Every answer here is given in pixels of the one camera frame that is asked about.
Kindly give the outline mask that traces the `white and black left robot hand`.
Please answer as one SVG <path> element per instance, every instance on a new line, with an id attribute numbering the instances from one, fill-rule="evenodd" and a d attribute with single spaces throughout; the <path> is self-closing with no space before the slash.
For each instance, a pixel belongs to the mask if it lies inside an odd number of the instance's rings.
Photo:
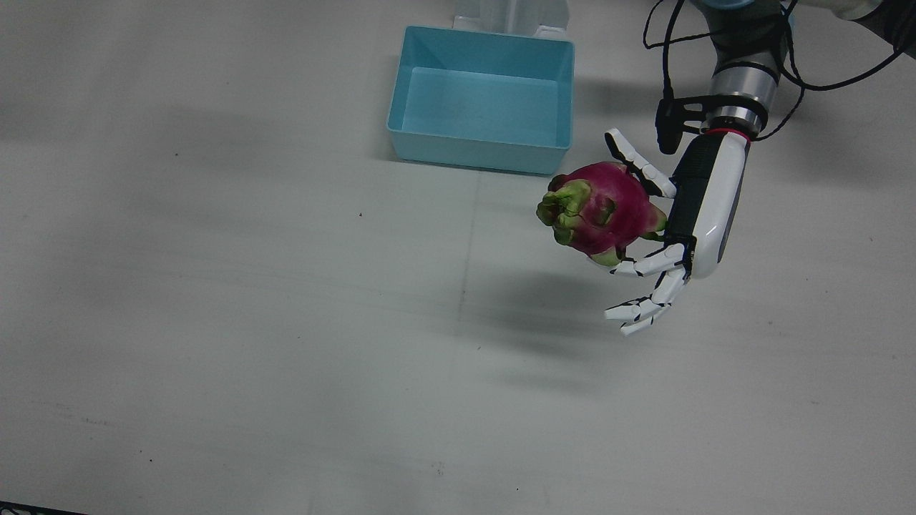
<path id="1" fill-rule="evenodd" d="M 648 296 L 605 311 L 605 319 L 618 320 L 620 332 L 632 335 L 658 322 L 691 280 L 710 276 L 721 262 L 751 141 L 730 128 L 703 132 L 691 140 L 671 178 L 648 163 L 618 129 L 605 132 L 605 143 L 650 192 L 673 200 L 661 247 L 639 260 L 625 258 L 610 270 L 616 276 L 658 277 Z"/>

